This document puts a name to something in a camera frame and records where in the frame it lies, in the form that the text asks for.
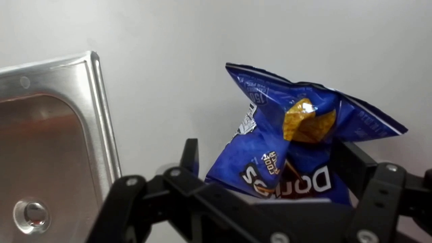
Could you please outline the blue snack chip bag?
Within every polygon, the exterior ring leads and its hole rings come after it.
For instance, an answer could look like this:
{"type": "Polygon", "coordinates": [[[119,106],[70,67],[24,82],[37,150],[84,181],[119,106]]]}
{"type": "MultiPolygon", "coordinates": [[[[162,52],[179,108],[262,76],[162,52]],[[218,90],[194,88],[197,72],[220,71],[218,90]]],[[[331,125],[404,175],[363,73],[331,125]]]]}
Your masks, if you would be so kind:
{"type": "Polygon", "coordinates": [[[375,106],[336,89],[291,82],[249,65],[225,67],[250,105],[207,183],[262,199],[323,197],[350,206],[348,187],[328,165],[333,139],[363,142],[408,131],[375,106]]]}

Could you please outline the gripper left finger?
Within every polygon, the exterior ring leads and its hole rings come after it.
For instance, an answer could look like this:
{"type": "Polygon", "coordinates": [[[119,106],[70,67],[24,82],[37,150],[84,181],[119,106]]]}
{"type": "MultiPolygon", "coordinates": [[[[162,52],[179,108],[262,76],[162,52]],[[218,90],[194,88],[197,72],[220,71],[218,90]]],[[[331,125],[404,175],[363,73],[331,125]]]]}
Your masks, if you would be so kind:
{"type": "Polygon", "coordinates": [[[188,243],[291,243],[262,211],[193,173],[198,140],[187,139],[180,164],[150,181],[140,175],[111,186],[85,243],[145,243],[167,221],[188,243]]]}

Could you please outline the stainless steel sink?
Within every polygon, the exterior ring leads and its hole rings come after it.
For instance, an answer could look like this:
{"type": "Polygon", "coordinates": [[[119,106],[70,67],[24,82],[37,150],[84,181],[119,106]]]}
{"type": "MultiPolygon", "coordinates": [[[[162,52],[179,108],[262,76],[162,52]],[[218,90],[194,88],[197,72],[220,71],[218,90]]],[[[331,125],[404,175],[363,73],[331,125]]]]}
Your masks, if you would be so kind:
{"type": "Polygon", "coordinates": [[[0,68],[0,243],[85,243],[120,176],[96,52],[0,68]]]}

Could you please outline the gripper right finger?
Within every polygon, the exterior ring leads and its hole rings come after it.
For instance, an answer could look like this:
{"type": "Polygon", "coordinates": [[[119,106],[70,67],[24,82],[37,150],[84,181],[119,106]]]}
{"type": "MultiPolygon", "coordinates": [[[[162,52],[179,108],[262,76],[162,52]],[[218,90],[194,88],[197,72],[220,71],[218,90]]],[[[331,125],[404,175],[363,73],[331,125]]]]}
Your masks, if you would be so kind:
{"type": "Polygon", "coordinates": [[[420,177],[376,162],[355,143],[333,140],[332,171],[358,199],[344,243],[420,243],[397,230],[400,216],[432,237],[432,168],[420,177]]]}

